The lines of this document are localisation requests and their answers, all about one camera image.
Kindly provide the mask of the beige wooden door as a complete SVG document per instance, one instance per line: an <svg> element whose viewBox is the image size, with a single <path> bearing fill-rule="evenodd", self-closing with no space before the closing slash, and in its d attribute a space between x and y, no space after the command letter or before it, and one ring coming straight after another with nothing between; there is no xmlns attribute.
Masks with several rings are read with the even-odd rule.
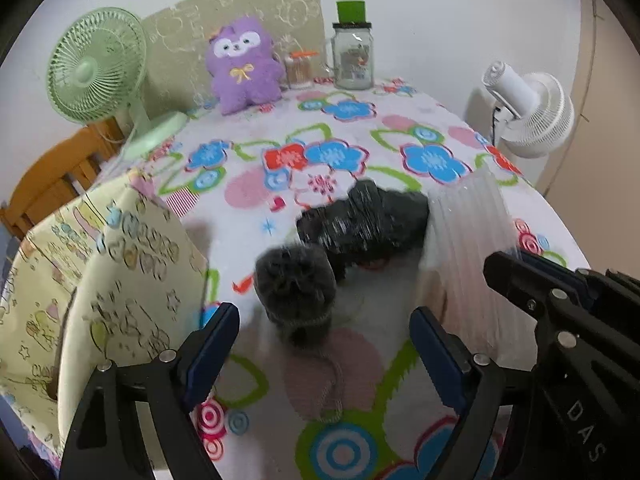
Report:
<svg viewBox="0 0 640 480"><path fill-rule="evenodd" d="M639 53L603 0L580 0L574 131L537 188L590 266L639 275Z"/></svg>

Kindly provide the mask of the black plastic bag bundle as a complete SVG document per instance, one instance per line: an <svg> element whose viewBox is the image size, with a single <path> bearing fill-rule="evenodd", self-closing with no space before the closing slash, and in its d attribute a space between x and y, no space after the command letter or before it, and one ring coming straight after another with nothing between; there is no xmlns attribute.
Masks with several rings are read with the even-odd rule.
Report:
<svg viewBox="0 0 640 480"><path fill-rule="evenodd" d="M420 247L429 214L426 195L386 190L363 179L341 200L304 211L296 229L302 242L324 250L341 281L350 266L388 260Z"/></svg>

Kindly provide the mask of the purple plush toy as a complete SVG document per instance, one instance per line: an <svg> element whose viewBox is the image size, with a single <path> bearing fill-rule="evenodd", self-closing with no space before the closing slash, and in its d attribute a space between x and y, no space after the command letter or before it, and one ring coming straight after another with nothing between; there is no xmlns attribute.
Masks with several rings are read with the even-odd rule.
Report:
<svg viewBox="0 0 640 480"><path fill-rule="evenodd" d="M282 98L284 67L274 56L270 33L256 16L241 16L213 32L205 67L213 78L221 115Z"/></svg>

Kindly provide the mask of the toothpick jar orange lid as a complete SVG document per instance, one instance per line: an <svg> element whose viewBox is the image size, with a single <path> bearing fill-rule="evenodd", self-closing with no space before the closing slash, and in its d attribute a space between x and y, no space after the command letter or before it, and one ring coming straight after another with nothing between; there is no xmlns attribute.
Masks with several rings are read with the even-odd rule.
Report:
<svg viewBox="0 0 640 480"><path fill-rule="evenodd" d="M293 51L285 57L284 66L288 88L302 90L314 85L311 61L318 55L318 51Z"/></svg>

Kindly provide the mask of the floral tablecloth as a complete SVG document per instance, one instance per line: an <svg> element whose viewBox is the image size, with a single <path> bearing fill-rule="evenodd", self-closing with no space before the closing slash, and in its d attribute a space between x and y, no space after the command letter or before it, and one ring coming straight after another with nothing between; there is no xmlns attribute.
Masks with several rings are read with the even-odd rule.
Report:
<svg viewBox="0 0 640 480"><path fill-rule="evenodd" d="M510 159L400 80L201 112L116 162L38 234L70 280L58 429L94 368L176 348L223 302L230 356L198 407L229 479L421 479L456 414L408 335L416 304L499 364L529 368L533 323L488 290L483 261L521 248L587 262Z"/></svg>

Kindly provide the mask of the glass jar with green lid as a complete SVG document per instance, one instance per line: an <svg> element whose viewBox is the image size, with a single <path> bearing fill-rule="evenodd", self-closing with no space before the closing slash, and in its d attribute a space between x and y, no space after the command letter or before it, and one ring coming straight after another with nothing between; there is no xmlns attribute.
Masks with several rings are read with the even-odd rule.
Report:
<svg viewBox="0 0 640 480"><path fill-rule="evenodd" d="M337 21L329 41L332 62L328 71L337 88L369 90L374 85L372 24L362 0L336 3Z"/></svg>

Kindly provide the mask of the white circulator fan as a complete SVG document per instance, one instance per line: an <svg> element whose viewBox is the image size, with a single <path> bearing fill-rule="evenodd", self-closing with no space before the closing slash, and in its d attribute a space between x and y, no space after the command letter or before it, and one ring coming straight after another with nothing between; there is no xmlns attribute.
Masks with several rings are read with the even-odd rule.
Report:
<svg viewBox="0 0 640 480"><path fill-rule="evenodd" d="M574 104L555 76L541 72L521 76L508 63L495 61L485 70L482 83L512 116L506 121L501 140L513 155L541 158L570 137Z"/></svg>

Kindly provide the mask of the green desk fan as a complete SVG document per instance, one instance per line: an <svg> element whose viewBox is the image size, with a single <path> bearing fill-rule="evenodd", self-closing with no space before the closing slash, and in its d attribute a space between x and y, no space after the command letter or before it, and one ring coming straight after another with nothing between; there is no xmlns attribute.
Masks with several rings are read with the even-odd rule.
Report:
<svg viewBox="0 0 640 480"><path fill-rule="evenodd" d="M149 118L142 102L148 42L137 15L106 6L81 15L56 43L46 89L52 107L78 124L126 110L134 128L120 151L126 160L154 151L188 123L183 112Z"/></svg>

